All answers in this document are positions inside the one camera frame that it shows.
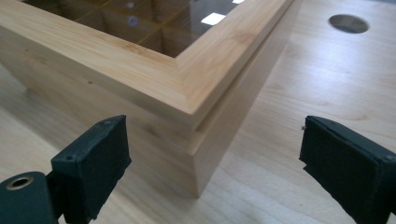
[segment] glass panel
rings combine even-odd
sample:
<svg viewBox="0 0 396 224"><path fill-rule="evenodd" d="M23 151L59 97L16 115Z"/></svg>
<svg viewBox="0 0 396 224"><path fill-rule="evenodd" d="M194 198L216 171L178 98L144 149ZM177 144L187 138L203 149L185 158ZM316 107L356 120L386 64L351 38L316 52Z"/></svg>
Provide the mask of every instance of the glass panel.
<svg viewBox="0 0 396 224"><path fill-rule="evenodd" d="M176 57L243 0L25 0L24 3Z"/></svg>

